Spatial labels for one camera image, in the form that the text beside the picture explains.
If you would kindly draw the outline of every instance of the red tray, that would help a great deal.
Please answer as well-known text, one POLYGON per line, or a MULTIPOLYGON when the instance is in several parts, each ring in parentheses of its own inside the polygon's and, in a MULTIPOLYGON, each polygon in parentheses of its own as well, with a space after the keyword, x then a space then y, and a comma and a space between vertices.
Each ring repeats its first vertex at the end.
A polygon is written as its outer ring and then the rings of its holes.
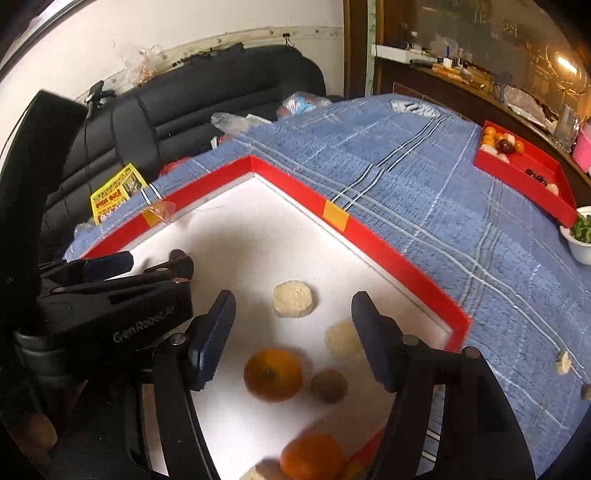
POLYGON ((564 176, 560 163, 531 143, 499 125, 487 120, 484 127, 493 127, 497 132, 513 135, 517 140, 523 142, 525 151, 522 154, 513 153, 507 155, 511 162, 507 164, 478 149, 474 165, 512 186, 556 218, 562 225, 571 228, 578 214, 573 192, 570 190, 569 182, 564 176), (555 183, 558 187, 558 195, 554 195, 543 184, 525 173, 528 168, 531 168, 536 175, 542 175, 547 183, 555 183))

